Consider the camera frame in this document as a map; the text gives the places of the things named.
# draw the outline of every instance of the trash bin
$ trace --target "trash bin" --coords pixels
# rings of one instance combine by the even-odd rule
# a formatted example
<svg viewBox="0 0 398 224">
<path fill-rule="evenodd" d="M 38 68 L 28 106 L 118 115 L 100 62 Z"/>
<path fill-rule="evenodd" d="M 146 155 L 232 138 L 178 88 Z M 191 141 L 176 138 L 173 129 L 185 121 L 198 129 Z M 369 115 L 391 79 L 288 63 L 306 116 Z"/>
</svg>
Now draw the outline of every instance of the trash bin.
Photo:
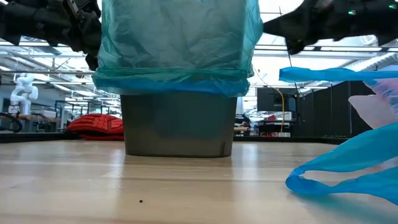
<svg viewBox="0 0 398 224">
<path fill-rule="evenodd" d="M 194 91 L 122 95 L 126 154 L 231 155 L 236 98 Z"/>
</svg>

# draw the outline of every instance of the white object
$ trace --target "white object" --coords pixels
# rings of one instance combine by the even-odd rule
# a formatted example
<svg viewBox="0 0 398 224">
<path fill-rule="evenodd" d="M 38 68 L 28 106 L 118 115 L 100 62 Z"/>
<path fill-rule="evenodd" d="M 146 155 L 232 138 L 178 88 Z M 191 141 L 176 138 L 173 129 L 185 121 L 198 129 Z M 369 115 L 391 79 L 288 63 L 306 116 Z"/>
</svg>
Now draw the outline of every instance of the white object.
<svg viewBox="0 0 398 224">
<path fill-rule="evenodd" d="M 19 111 L 21 114 L 29 114 L 30 105 L 32 104 L 31 100 L 36 100 L 39 97 L 39 90 L 32 85 L 34 80 L 34 75 L 27 73 L 23 73 L 17 78 L 15 89 L 11 93 L 8 113 L 16 114 Z"/>
<path fill-rule="evenodd" d="M 371 128 L 376 129 L 398 122 L 391 106 L 376 95 L 352 96 L 348 101 Z"/>
</svg>

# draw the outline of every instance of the blue plastic bag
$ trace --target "blue plastic bag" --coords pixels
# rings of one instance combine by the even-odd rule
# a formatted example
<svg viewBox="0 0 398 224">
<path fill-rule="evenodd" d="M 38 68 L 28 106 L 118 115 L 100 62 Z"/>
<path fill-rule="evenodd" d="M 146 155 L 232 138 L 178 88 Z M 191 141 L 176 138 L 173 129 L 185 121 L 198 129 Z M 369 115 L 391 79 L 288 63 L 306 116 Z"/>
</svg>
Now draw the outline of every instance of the blue plastic bag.
<svg viewBox="0 0 398 224">
<path fill-rule="evenodd" d="M 258 0 L 103 0 L 97 88 L 243 96 L 262 35 Z"/>
<path fill-rule="evenodd" d="M 398 156 L 397 133 L 398 123 L 362 133 L 294 169 L 286 180 L 286 186 L 298 194 L 370 194 L 398 205 L 398 167 L 345 180 L 334 186 L 301 176 L 310 170 L 352 172 L 395 158 Z"/>
<path fill-rule="evenodd" d="M 309 68 L 287 67 L 279 71 L 279 80 L 289 83 L 307 81 L 364 81 L 379 78 L 398 78 L 396 71 L 354 72 L 346 68 L 311 70 Z"/>
</svg>

